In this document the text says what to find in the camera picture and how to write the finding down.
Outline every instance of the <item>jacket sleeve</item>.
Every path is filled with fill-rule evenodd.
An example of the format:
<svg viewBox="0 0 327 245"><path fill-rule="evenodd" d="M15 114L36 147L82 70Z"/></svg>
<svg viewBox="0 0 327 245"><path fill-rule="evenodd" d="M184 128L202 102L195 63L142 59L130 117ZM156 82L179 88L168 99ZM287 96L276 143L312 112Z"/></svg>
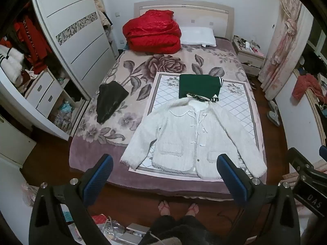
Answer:
<svg viewBox="0 0 327 245"><path fill-rule="evenodd" d="M267 171L267 166L256 144L244 129L240 120L219 105L215 106L214 110L220 125L235 144L249 172L255 178L264 175Z"/></svg>
<svg viewBox="0 0 327 245"><path fill-rule="evenodd" d="M143 162L149 153L150 144L157 139L158 131L165 120L167 109L167 105L162 105L159 109L152 111L142 119L124 154L120 158L120 162L125 163L134 170Z"/></svg>

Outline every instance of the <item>screw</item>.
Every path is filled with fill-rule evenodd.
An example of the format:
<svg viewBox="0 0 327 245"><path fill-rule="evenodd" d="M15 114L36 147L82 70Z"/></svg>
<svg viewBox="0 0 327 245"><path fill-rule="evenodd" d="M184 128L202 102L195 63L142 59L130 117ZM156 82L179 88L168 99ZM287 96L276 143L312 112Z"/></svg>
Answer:
<svg viewBox="0 0 327 245"><path fill-rule="evenodd" d="M286 182L286 181L284 181L284 182L283 182L283 186L284 186L284 188L289 188L289 183Z"/></svg>
<svg viewBox="0 0 327 245"><path fill-rule="evenodd" d="M70 180L70 184L71 185L76 185L78 183L78 179L77 178L73 178Z"/></svg>
<svg viewBox="0 0 327 245"><path fill-rule="evenodd" d="M254 185L259 185L260 184L260 180L259 179L257 179L257 178L253 178L252 179L252 183L254 184Z"/></svg>
<svg viewBox="0 0 327 245"><path fill-rule="evenodd" d="M46 183L46 182L41 183L41 188L42 189L45 189L47 186L48 186L48 183Z"/></svg>

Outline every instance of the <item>grid pattern mat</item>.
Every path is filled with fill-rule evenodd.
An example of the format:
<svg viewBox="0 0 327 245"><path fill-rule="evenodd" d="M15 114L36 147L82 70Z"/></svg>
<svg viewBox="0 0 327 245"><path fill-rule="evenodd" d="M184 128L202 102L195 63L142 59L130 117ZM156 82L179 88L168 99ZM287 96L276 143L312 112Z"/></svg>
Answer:
<svg viewBox="0 0 327 245"><path fill-rule="evenodd" d="M153 94L155 95L155 100L153 103L152 110L156 110L161 105L165 104L170 100L178 99L179 76L162 75L161 78L159 78L159 80L160 81L159 81L158 89L156 93ZM254 131L255 123L253 117L251 116L251 109L250 109L244 84L236 83L236 82L228 82L228 80L224 80L223 86L220 88L218 104L224 107L226 110L228 110L231 114L236 116L240 120L241 124L244 126L245 130L249 132L254 142L257 143L256 133ZM180 173L174 173L169 171L163 171L159 168L153 167L152 158L153 158L154 149L155 149L155 142L150 147L148 156L141 163L138 169L156 172L156 173L198 177L195 168L189 174L180 174ZM251 176L250 172L247 170L240 155L238 155L238 158L239 158L240 168L242 168L247 175Z"/></svg>

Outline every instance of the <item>nightstand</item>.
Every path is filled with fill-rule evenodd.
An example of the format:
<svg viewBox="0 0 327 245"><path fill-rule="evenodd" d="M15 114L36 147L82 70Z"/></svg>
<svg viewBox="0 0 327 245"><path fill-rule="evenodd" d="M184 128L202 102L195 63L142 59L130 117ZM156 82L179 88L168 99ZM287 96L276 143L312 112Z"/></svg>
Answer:
<svg viewBox="0 0 327 245"><path fill-rule="evenodd" d="M252 76L257 76L261 71L260 67L264 62L265 56L260 56L256 52L252 52L245 47L240 47L237 39L241 38L234 36L232 44L238 59L242 63L245 73Z"/></svg>

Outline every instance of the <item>headboard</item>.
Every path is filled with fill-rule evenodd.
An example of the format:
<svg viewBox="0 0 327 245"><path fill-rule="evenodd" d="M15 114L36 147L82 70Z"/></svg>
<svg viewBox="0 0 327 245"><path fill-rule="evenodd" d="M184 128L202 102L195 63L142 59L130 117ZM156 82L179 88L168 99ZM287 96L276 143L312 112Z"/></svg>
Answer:
<svg viewBox="0 0 327 245"><path fill-rule="evenodd" d="M174 11L174 20L184 27L212 28L216 37L232 40L234 8L212 2L192 0L155 0L134 3L134 17L147 10Z"/></svg>

